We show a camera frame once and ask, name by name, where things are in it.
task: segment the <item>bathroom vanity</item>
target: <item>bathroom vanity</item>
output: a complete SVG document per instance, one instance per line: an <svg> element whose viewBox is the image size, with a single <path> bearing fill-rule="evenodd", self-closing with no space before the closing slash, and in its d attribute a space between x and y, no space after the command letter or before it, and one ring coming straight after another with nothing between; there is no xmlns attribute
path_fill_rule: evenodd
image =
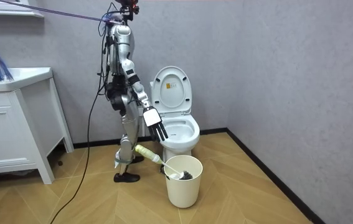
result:
<svg viewBox="0 0 353 224"><path fill-rule="evenodd" d="M51 68L10 68L13 82L0 82L0 172L38 169L54 180L47 155L73 145Z"/></svg>

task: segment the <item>gray wall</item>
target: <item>gray wall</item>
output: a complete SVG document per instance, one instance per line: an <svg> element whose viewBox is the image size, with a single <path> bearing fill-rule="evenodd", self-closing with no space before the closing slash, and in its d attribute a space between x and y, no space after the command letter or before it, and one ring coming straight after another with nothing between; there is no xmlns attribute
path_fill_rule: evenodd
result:
<svg viewBox="0 0 353 224"><path fill-rule="evenodd" d="M100 17L107 0L45 0L39 6ZM134 62L146 89L168 65L182 68L193 88L192 114L201 129L226 127L233 59L232 44L240 38L235 1L141 1L131 22L136 47ZM224 18L230 20L224 24ZM0 54L9 67L52 67L74 142L85 142L87 118L98 85L100 43L98 23L45 14L45 19L0 16ZM104 97L96 104L92 140L123 134L118 113Z"/></svg>
<svg viewBox="0 0 353 224"><path fill-rule="evenodd" d="M326 223L353 223L353 1L245 0L228 127Z"/></svg>

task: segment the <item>yellow handle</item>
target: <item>yellow handle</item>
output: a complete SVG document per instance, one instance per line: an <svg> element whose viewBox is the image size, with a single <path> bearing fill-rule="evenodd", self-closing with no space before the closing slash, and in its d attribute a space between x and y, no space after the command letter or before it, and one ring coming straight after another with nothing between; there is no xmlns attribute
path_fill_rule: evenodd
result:
<svg viewBox="0 0 353 224"><path fill-rule="evenodd" d="M150 149L147 149L141 145L137 145L134 150L138 153L140 153L142 156L150 159L151 161L158 163L158 164L162 164L162 160L159 157L159 155L153 153Z"/></svg>

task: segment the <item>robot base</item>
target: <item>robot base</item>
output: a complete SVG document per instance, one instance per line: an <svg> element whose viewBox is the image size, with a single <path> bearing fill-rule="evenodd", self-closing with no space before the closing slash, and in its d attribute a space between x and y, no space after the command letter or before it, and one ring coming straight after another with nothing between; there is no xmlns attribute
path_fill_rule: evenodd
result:
<svg viewBox="0 0 353 224"><path fill-rule="evenodd" d="M125 172L124 174L120 175L120 173L116 173L114 176L114 182L116 183L133 183L140 180L140 176L137 174L130 174Z"/></svg>
<svg viewBox="0 0 353 224"><path fill-rule="evenodd" d="M144 160L143 156L136 156L131 164L135 164L138 162L142 162ZM130 174L125 172L123 175L120 175L120 173L116 173L114 175L114 182L116 183L133 183L137 182L140 180L140 176L137 174Z"/></svg>

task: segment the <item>robot leg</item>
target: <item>robot leg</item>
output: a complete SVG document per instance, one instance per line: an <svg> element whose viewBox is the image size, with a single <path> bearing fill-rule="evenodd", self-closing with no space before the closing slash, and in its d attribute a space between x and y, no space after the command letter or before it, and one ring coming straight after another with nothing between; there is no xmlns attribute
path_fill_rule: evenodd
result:
<svg viewBox="0 0 353 224"><path fill-rule="evenodd" d="M115 182L136 182L140 179L139 175L130 174L127 172L128 166L131 163L140 162L143 157L134 157L134 147L139 133L139 111L135 102L131 102L131 94L122 95L122 101L125 110L121 110L121 121L126 131L121 138L121 148L117 152L115 161L121 166L120 172L115 174Z"/></svg>

